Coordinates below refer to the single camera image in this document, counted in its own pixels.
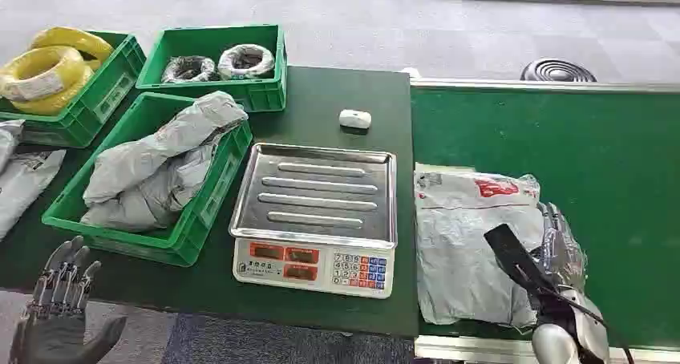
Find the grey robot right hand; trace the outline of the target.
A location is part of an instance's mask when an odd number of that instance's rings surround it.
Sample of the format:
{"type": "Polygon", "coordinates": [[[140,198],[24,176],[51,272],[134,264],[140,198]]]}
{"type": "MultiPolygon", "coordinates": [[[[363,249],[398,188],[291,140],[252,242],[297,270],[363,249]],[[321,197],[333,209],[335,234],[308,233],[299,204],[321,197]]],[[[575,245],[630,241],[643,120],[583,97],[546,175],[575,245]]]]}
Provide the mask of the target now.
{"type": "Polygon", "coordinates": [[[538,203],[543,236],[538,247],[528,250],[507,224],[484,234],[498,266],[528,294],[532,309],[553,293],[585,289],[587,256],[562,211],[553,203],[538,203]]]}

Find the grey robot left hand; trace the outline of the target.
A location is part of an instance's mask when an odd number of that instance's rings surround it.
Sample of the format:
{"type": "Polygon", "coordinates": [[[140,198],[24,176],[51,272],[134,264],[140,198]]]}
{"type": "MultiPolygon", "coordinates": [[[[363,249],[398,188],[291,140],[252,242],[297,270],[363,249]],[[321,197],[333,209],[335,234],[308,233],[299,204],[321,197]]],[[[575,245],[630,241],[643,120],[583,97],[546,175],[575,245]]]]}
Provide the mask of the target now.
{"type": "Polygon", "coordinates": [[[16,326],[9,363],[98,363],[118,343],[127,317],[108,319],[85,340],[87,304],[100,261],[85,266],[90,249],[77,236],[47,259],[16,326]]]}

